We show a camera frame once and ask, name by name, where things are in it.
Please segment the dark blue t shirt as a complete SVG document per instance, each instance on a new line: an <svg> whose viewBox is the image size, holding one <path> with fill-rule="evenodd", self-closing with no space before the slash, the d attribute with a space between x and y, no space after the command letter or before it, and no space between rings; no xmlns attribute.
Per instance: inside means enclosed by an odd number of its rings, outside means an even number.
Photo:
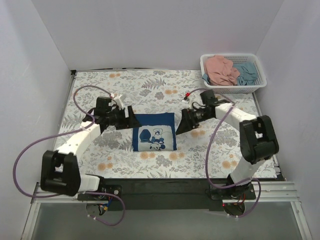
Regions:
<svg viewBox="0 0 320 240"><path fill-rule="evenodd" d="M132 131L132 147L135 152L176 151L175 114L137 114L140 127Z"/></svg>

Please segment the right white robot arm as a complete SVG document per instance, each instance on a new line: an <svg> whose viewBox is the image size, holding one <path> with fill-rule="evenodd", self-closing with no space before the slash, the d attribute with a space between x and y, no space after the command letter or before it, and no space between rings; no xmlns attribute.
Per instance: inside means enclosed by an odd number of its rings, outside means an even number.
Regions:
<svg viewBox="0 0 320 240"><path fill-rule="evenodd" d="M253 176L265 161L279 152L279 143L272 120L267 115L256 116L246 113L225 97L216 98L212 90L200 94L202 105L190 106L181 111L181 121L176 135L190 132L199 127L201 122L218 119L239 131L241 159L235 169L228 175L225 186L218 186L212 181L209 184L237 199L249 188Z"/></svg>

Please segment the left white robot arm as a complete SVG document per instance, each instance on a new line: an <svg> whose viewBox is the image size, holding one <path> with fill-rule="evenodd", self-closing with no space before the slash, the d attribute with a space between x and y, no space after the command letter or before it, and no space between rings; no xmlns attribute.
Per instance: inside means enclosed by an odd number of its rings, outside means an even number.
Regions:
<svg viewBox="0 0 320 240"><path fill-rule="evenodd" d="M116 130L141 126L132 106L124 107L117 97L98 97L94 108L86 112L79 130L56 150L47 150L42 156L40 188L59 195L75 196L89 192L95 200L106 196L102 177L81 174L79 163L91 143L109 126Z"/></svg>

